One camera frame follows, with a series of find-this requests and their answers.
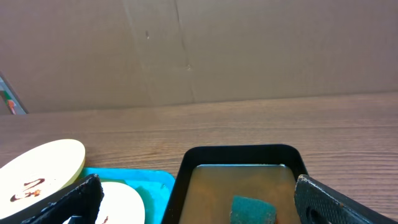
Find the white plate with sauce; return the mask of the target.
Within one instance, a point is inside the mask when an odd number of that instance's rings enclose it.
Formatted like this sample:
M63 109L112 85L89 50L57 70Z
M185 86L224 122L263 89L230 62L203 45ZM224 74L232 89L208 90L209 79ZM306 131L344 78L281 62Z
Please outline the white plate with sauce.
M144 224L146 215L141 196L119 182L102 182L104 197L95 224Z

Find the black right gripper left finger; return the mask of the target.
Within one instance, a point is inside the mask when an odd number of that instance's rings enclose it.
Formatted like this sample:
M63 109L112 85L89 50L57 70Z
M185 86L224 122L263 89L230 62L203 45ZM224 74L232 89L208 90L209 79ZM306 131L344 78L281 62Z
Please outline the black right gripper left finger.
M1 219L1 224L95 224L104 197L100 178L90 174L39 202Z

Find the green and orange sponge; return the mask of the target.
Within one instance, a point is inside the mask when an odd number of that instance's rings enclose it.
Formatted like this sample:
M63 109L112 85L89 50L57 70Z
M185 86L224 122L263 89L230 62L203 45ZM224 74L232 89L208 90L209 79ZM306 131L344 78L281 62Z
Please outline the green and orange sponge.
M277 210L271 203L255 198L234 196L230 224L275 224Z

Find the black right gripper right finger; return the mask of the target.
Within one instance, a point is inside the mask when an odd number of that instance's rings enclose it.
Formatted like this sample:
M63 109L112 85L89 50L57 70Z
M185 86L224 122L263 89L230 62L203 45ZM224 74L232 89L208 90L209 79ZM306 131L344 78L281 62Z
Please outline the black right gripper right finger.
M304 174L297 178L294 203L302 224L397 224Z

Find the yellow plate with sauce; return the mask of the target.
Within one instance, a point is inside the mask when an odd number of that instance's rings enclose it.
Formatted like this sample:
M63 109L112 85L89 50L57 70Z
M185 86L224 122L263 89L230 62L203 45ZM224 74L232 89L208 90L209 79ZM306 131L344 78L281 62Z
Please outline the yellow plate with sauce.
M85 164L74 139L37 146L1 168L1 218L7 218L72 184Z

